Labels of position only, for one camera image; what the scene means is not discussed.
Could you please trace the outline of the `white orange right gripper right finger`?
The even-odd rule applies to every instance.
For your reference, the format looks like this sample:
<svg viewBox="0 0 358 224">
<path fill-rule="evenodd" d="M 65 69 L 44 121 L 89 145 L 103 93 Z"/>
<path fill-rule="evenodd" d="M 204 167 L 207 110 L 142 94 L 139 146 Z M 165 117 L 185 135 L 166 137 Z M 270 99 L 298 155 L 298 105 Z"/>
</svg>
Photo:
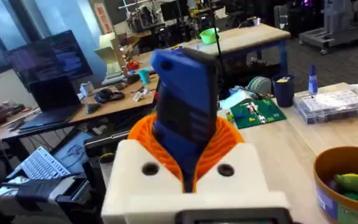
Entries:
<svg viewBox="0 0 358 224">
<path fill-rule="evenodd" d="M 251 194 L 267 192 L 256 147 L 239 130 L 217 117 L 216 132 L 195 167 L 194 193 Z"/>
</svg>

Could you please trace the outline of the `white orange right gripper left finger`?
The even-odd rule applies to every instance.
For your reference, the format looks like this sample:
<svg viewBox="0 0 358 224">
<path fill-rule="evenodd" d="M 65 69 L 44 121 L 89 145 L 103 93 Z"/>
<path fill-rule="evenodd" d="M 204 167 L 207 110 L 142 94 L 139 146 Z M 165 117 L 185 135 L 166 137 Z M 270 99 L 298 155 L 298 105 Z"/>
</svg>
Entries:
<svg viewBox="0 0 358 224">
<path fill-rule="evenodd" d="M 101 209 L 104 223 L 174 223 L 182 210 L 183 174 L 152 134 L 148 115 L 119 142 Z"/>
</svg>

